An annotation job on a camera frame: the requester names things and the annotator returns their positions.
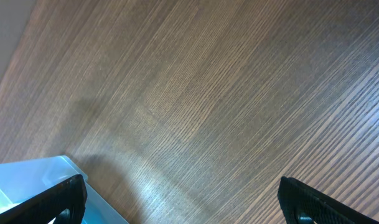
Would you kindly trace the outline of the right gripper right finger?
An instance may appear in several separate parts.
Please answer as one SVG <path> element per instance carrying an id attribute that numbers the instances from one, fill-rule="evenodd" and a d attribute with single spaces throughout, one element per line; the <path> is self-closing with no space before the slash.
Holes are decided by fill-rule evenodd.
<path id="1" fill-rule="evenodd" d="M 278 201 L 287 223 L 377 222 L 292 177 L 281 177 Z"/>

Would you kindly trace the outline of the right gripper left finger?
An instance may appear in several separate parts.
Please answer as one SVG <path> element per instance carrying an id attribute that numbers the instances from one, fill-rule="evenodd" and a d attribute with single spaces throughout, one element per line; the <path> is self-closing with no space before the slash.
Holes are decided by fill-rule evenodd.
<path id="1" fill-rule="evenodd" d="M 73 175 L 0 214 L 0 224 L 81 224 L 87 190 L 81 174 Z"/>

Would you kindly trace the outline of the clear plastic storage container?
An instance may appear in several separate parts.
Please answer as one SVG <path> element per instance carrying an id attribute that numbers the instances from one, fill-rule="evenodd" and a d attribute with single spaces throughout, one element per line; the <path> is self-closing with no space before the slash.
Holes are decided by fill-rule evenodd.
<path id="1" fill-rule="evenodd" d="M 86 173 L 67 156 L 0 164 L 0 214 L 77 174 L 83 176 L 87 190 L 83 223 L 128 223 L 88 184 Z"/>

